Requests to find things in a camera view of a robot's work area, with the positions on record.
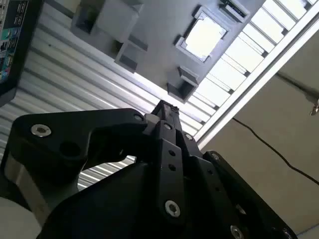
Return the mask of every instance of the black metal bracket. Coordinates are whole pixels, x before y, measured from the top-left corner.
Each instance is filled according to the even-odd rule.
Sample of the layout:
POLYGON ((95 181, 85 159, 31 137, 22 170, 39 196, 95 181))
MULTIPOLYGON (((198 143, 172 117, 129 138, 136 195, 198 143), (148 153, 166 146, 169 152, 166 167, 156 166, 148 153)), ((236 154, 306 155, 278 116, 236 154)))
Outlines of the black metal bracket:
POLYGON ((221 155, 199 151, 164 101, 145 117, 132 109, 20 117, 0 168, 42 225, 38 239, 297 238, 221 155), (81 170, 127 155, 134 164, 77 190, 81 170))

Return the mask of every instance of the silver bolt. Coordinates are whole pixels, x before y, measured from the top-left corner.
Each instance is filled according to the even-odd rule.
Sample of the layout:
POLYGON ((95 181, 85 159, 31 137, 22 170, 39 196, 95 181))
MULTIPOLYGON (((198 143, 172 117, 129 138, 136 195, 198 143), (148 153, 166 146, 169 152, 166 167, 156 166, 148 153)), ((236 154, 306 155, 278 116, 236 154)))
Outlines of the silver bolt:
POLYGON ((31 133, 38 137, 47 137, 52 134, 52 131, 44 124, 35 124, 31 127, 31 133))
POLYGON ((193 140, 193 137, 190 136, 188 133, 185 134, 186 138, 188 138, 188 140, 193 140))
POLYGON ((217 154, 212 153, 211 156, 213 156, 213 158, 214 158, 215 160, 219 160, 219 157, 218 157, 217 154))
POLYGON ((140 115, 134 115, 134 118, 138 121, 143 121, 143 118, 140 115))
POLYGON ((169 129, 169 130, 171 130, 171 126, 170 126, 168 123, 165 123, 165 124, 164 124, 164 127, 167 128, 167 129, 169 129))
POLYGON ((236 226, 230 226, 230 231, 235 239, 244 239, 244 235, 236 226))
POLYGON ((165 211, 171 215, 173 218, 178 218, 180 216, 180 208, 176 202, 168 200, 165 203, 165 211))

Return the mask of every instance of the black cable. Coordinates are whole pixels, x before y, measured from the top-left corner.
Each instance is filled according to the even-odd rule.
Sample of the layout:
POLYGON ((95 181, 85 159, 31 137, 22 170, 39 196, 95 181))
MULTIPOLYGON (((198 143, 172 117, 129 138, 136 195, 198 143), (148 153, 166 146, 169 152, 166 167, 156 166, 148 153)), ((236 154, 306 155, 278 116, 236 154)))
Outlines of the black cable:
POLYGON ((258 138, 261 142, 263 142, 267 147, 269 147, 272 151, 274 151, 279 157, 281 157, 281 159, 288 165, 288 167, 290 167, 292 170, 300 173, 301 175, 305 176, 306 178, 310 179, 311 181, 313 181, 314 183, 316 183, 317 185, 319 185, 319 181, 317 181, 316 179, 314 179, 312 176, 309 176, 308 174, 304 173, 303 171, 301 171, 300 169, 295 168, 294 166, 292 166, 288 160, 282 156, 281 153, 279 153, 277 150, 275 150, 271 145, 269 145, 266 141, 264 141, 262 138, 260 138, 254 131, 252 128, 250 128, 248 125, 242 123, 241 121, 233 118, 234 121, 236 121, 237 123, 239 123, 240 125, 244 126, 245 128, 249 129, 253 135, 258 138))

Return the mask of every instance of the black plastic part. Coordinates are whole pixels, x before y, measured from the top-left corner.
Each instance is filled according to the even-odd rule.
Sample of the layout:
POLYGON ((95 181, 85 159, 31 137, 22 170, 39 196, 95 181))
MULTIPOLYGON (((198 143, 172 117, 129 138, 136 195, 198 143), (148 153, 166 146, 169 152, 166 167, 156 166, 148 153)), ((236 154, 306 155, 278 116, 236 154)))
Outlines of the black plastic part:
MULTIPOLYGON (((13 123, 1 171, 10 153, 45 200, 60 202, 38 239, 233 239, 232 226, 244 239, 297 239, 221 155, 201 154, 181 130, 178 108, 161 101, 152 114, 159 121, 150 125, 132 109, 28 115, 13 123), (33 135, 36 123, 49 126, 52 134, 33 135), (69 193, 83 168, 128 153, 137 156, 134 164, 69 193), (63 197, 61 189, 72 196, 63 197), (167 201, 179 214, 169 213, 177 208, 167 208, 167 201)), ((10 196, 19 200, 16 191, 10 196)))

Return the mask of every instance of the screw hole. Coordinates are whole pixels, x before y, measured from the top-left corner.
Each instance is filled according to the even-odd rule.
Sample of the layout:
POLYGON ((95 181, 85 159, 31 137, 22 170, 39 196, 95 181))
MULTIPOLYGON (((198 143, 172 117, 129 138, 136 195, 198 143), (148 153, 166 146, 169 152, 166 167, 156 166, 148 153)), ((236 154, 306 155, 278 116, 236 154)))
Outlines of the screw hole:
POLYGON ((60 152, 64 156, 75 157, 80 154, 81 149, 76 143, 66 141, 60 144, 60 152))
POLYGON ((46 129, 43 127, 36 128, 36 131, 38 131, 39 133, 46 133, 46 129))
POLYGON ((175 157, 175 156, 176 156, 176 154, 175 154, 175 152, 174 152, 174 151, 170 150, 170 151, 168 151, 168 152, 169 152, 169 154, 170 154, 171 156, 173 156, 173 157, 175 157))
POLYGON ((169 164, 168 167, 171 171, 176 171, 176 167, 174 165, 169 164))
POLYGON ((170 204, 170 205, 169 205, 169 209, 170 209, 173 213, 176 213, 176 212, 177 212, 177 208, 176 208, 175 205, 173 205, 173 204, 170 204))

